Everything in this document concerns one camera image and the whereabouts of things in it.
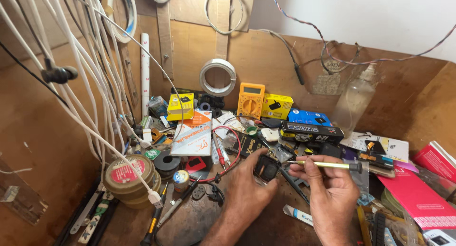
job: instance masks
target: white wall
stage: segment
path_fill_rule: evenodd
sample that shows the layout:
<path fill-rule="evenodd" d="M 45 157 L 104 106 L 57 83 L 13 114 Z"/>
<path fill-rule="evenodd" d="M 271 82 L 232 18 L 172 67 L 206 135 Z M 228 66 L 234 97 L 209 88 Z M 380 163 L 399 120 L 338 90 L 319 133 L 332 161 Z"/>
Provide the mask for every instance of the white wall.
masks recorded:
<path fill-rule="evenodd" d="M 325 40 L 417 54 L 456 24 L 456 0 L 277 0 L 282 9 L 314 23 Z M 316 30 L 285 17 L 273 0 L 254 0 L 250 29 L 320 39 Z M 426 56 L 456 62 L 456 32 Z"/>

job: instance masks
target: left hand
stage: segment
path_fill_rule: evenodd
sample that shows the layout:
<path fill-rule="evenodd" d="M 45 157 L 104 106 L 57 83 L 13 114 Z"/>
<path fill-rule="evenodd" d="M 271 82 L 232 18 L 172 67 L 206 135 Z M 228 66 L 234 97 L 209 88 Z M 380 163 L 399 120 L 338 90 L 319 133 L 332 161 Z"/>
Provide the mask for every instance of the left hand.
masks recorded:
<path fill-rule="evenodd" d="M 254 180 L 253 170 L 258 158 L 267 152 L 267 148 L 256 150 L 232 171 L 224 214 L 237 226 L 247 228 L 277 192 L 278 179 L 272 179 L 266 186 L 259 186 Z"/>

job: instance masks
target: yellow box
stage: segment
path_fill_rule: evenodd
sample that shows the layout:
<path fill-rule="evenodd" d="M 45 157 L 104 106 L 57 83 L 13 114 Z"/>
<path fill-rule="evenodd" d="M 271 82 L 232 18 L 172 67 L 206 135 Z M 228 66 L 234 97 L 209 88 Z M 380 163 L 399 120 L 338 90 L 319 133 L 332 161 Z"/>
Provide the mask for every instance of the yellow box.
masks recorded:
<path fill-rule="evenodd" d="M 179 94 L 180 102 L 182 107 L 184 107 L 184 120 L 192 119 L 194 113 L 193 107 L 193 93 L 191 94 Z M 168 104 L 168 121 L 180 121 L 182 120 L 182 110 L 179 101 L 177 100 L 177 95 L 173 94 L 170 97 L 170 103 Z"/>
<path fill-rule="evenodd" d="M 286 120 L 292 105 L 293 99 L 289 96 L 265 94 L 261 116 Z"/>

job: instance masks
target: blue box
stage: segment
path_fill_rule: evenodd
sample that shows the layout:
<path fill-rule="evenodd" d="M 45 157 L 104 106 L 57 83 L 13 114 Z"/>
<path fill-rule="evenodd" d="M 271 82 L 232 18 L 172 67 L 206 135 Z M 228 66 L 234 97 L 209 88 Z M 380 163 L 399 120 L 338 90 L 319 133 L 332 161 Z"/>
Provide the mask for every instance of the blue box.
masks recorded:
<path fill-rule="evenodd" d="M 296 108 L 290 109 L 288 120 L 290 122 L 333 127 L 326 114 Z"/>

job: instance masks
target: right hand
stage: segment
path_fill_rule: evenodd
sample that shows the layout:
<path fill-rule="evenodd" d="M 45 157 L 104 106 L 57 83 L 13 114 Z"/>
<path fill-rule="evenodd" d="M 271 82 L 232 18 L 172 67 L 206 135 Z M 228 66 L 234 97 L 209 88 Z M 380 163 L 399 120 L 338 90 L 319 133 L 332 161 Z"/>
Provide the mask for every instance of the right hand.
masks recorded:
<path fill-rule="evenodd" d="M 341 159 L 312 155 L 296 161 L 305 165 L 290 165 L 289 174 L 307 181 L 311 187 L 311 215 L 315 232 L 325 246 L 350 245 L 348 227 L 359 197 L 359 189 L 348 170 L 325 167 L 323 179 L 318 162 L 343 163 Z"/>

